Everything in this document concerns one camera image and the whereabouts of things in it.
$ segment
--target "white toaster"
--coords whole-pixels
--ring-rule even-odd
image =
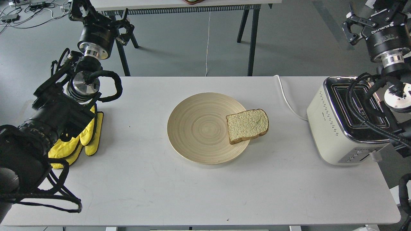
[[[307,108],[309,126],[318,152],[330,164],[361,164],[370,152],[378,151],[389,143],[387,138],[363,125],[347,108],[345,97],[354,79],[340,76],[327,78]],[[355,87],[357,108],[377,126],[389,128],[385,118],[365,111],[363,97],[369,88],[367,82]],[[381,111],[377,96],[372,97],[369,103]]]

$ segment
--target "plate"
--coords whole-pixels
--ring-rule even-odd
[[[220,164],[236,158],[249,141],[231,145],[226,116],[245,111],[235,99],[219,93],[200,93],[179,103],[170,115],[167,134],[173,148],[200,164]]]

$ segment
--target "concrete floor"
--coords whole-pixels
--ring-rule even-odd
[[[360,9],[365,1],[357,1]],[[7,4],[0,0],[0,9]],[[54,17],[61,15],[53,9]],[[369,61],[365,43],[349,45],[339,25],[349,11],[346,0],[283,0],[273,9],[263,5],[254,63],[255,76],[357,76],[375,72]],[[21,13],[21,19],[30,14]],[[251,31],[251,17],[242,43],[236,43],[242,12],[212,12],[185,14],[131,15],[135,36],[141,48],[131,43],[125,47],[132,76],[204,76],[208,19],[208,76],[244,76]],[[32,26],[51,18],[44,11],[23,24]],[[0,34],[0,124],[19,125],[24,118],[21,108],[32,93],[50,75],[50,63],[58,59],[64,48],[77,50],[82,23],[67,17],[31,29],[6,28]],[[117,49],[103,60],[106,70],[123,75]],[[389,187],[405,173],[411,172],[409,158],[389,152],[380,165]],[[381,226],[381,230],[397,230],[400,224]],[[45,227],[4,227],[0,231],[40,231]],[[305,226],[305,231],[353,230],[357,226]],[[48,231],[61,230],[49,227]],[[105,230],[103,227],[68,227],[67,231]],[[141,230],[127,227],[126,230]],[[270,230],[288,230],[287,226]]]

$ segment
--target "yellow glove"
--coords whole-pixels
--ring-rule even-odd
[[[96,153],[99,140],[101,126],[103,122],[103,113],[95,113],[97,106],[94,105],[90,111],[95,114],[95,117],[90,121],[86,128],[75,138],[72,138],[68,142],[63,142],[60,139],[54,144],[54,146],[48,152],[49,158],[64,158],[69,165],[74,163],[79,157],[81,150],[85,146],[85,153],[91,156]],[[61,169],[61,164],[51,164],[54,169]]]

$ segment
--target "table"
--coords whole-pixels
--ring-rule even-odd
[[[252,76],[254,68],[254,55],[257,39],[258,20],[261,4],[269,4],[270,8],[273,3],[281,3],[282,0],[206,0],[195,5],[189,5],[183,0],[126,0],[126,1],[111,1],[111,0],[91,0],[92,5],[97,11],[101,11],[104,15],[115,20],[116,15],[123,15],[126,8],[129,9],[129,14],[169,14],[169,13],[188,13],[188,12],[211,12],[211,11],[228,11],[228,10],[244,10],[240,29],[238,31],[237,42],[240,43],[244,32],[245,24],[249,11],[253,10],[253,20],[251,28],[250,53],[248,61],[247,76]],[[135,36],[131,39],[135,48],[139,47]],[[116,40],[116,45],[120,55],[125,76],[130,76],[130,70],[127,64],[127,58],[124,53],[124,48],[119,41]]]
[[[301,115],[325,77],[282,77]],[[83,211],[14,205],[2,225],[146,226],[166,229],[310,224],[390,224],[400,214],[377,163],[333,166],[323,161],[307,122],[282,99],[276,78],[122,77],[123,95],[100,103],[101,144],[81,154],[66,186]],[[101,78],[103,95],[113,84]],[[181,157],[167,137],[174,107],[201,92],[264,109],[270,128],[233,161],[206,166]]]

